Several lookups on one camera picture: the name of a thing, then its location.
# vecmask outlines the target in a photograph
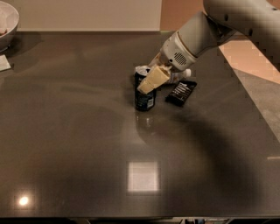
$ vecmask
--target black can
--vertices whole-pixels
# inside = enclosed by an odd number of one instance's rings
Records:
[[[141,81],[146,77],[146,74],[150,69],[145,69],[143,72],[136,71],[135,73],[135,106],[137,110],[147,111],[155,106],[157,90],[153,89],[148,94],[142,94],[137,90],[137,87],[140,85]]]

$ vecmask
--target table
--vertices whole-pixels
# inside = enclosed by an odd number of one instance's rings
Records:
[[[280,144],[218,48],[191,67],[183,108],[164,86],[135,110],[134,67],[171,34],[17,33],[0,73],[0,217],[279,216]]]

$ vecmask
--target bowl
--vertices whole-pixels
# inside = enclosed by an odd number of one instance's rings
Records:
[[[10,46],[11,41],[17,32],[19,14],[13,6],[5,2],[0,1],[0,8],[7,16],[7,32],[0,36],[0,52],[2,52]]]

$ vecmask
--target white wall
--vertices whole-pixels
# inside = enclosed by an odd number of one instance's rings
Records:
[[[19,31],[159,31],[162,0],[3,0]]]

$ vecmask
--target bowl rim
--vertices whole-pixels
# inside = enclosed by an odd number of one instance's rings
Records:
[[[12,6],[11,4],[9,3],[6,3],[6,2],[3,2],[3,1],[0,1],[0,4],[6,4],[8,7],[12,8],[14,10],[14,12],[17,14],[17,23],[11,27],[11,29],[9,31],[7,31],[5,34],[1,35],[0,38],[2,37],[5,37],[7,36],[9,33],[11,33],[17,26],[18,26],[18,22],[19,22],[19,13],[18,13],[18,10]]]

